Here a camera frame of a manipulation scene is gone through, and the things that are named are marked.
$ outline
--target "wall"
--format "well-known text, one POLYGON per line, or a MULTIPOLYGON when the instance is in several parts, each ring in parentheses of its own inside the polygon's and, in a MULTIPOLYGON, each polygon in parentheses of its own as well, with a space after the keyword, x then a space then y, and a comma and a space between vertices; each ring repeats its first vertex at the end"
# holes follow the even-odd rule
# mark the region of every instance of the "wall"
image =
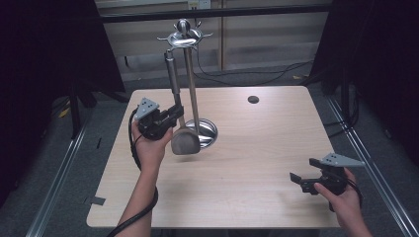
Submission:
MULTIPOLYGON (((149 13, 188 9, 187 1, 159 0, 155 2, 162 1, 166 3, 110 7, 118 4, 119 1, 96 0, 100 14, 149 13)), ((269 7, 328 4, 330 2, 331 0, 212 0, 211 7, 269 7)), ((198 19, 202 22, 200 29, 203 33, 213 33, 213 36, 200 43, 202 65, 208 71, 215 71, 288 65, 311 60, 317 51, 326 18, 327 13, 306 13, 198 19)), ((150 60, 162 58, 161 56, 156 57, 156 55, 163 54, 169 45, 157 38, 166 38, 173 33, 175 23, 176 21, 172 20, 114 23, 106 24, 105 29, 116 57, 142 55, 137 61, 144 62, 147 58, 150 60)), ((161 67, 164 64, 157 63, 155 65, 158 70, 164 70, 164 67, 161 67)))

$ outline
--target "wooden table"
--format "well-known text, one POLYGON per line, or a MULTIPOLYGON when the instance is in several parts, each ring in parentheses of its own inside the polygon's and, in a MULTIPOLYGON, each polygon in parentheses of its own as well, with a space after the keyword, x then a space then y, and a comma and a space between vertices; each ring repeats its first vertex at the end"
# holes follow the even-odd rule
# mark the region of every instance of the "wooden table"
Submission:
MULTIPOLYGON (((183 89, 185 119, 192 119, 183 89)), ((143 97, 165 110, 174 105, 170 90, 132 94, 87 223, 116 226, 139 171, 127 140, 128 117, 143 97)), ((333 148, 305 87, 197 89, 200 118, 218 129, 214 145, 195 155, 177 156, 166 147, 157 182, 160 198, 152 227, 167 228, 324 228, 337 227, 321 196, 304 194, 290 172, 318 178, 308 158, 333 148), (258 104, 250 104, 257 96, 258 104)))

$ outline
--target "forearm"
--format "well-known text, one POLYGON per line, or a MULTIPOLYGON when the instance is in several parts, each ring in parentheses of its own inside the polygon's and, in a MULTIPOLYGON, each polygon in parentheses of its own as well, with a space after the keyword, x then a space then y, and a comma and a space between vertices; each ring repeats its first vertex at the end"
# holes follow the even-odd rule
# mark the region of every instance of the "forearm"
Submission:
MULTIPOLYGON (((140 211, 144 210, 152 201, 155 191, 155 186, 158 177, 158 168, 152 170, 144 170, 139 175, 135 188, 129 199, 129 202, 124 210, 120 223, 130 219, 140 211)), ((151 231, 151 211, 145 216, 137 220, 135 223, 125 229, 121 236, 150 236, 151 231)))

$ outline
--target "metal frame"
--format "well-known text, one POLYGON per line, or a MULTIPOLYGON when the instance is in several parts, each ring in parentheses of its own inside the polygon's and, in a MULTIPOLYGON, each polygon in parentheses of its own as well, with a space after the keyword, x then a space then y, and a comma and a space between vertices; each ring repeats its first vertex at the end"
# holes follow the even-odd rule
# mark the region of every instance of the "metal frame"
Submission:
MULTIPOLYGON (((327 101, 336 119, 339 121, 344 121, 344 116, 342 115, 342 110, 338 102, 332 98, 332 96, 329 96, 327 101)), ((378 192, 380 193, 382 199, 393 215, 404 236, 419 236, 418 229, 416 228, 404 206, 401 204, 400 200, 395 195, 394 191, 385 180, 384 176, 379 171, 376 163, 372 159, 367 148, 364 146, 357 132, 345 121, 341 122, 341 126, 342 129, 346 131, 346 135, 358 156, 360 157, 361 161, 365 162, 367 173, 372 179, 374 185, 376 186, 378 192)))
POLYGON ((28 230, 26 237, 41 237, 45 231, 46 225, 48 224, 49 218, 52 215, 55 204, 58 200, 59 193, 64 185, 67 174, 71 168, 74 157, 80 147, 80 144, 83 140, 86 126, 89 124, 89 120, 92 116, 92 110, 88 110, 87 118, 81 127, 78 135, 71 140, 71 143, 68 147, 68 150, 62 160, 61 166, 58 169, 58 172, 52 182, 49 191, 43 200, 41 208, 38 210, 37 215, 34 221, 31 224, 31 227, 28 230))

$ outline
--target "silver pole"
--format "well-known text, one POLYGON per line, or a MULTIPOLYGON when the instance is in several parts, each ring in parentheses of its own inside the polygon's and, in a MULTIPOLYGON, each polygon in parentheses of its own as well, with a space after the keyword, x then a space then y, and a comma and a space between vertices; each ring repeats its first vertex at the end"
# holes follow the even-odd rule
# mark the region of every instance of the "silver pole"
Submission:
POLYGON ((192 50, 190 47, 184 48, 186 71, 189 79, 189 93, 191 94, 192 113, 194 114, 195 131, 200 134, 200 117, 198 115, 197 93, 195 90, 195 78, 192 65, 192 50))

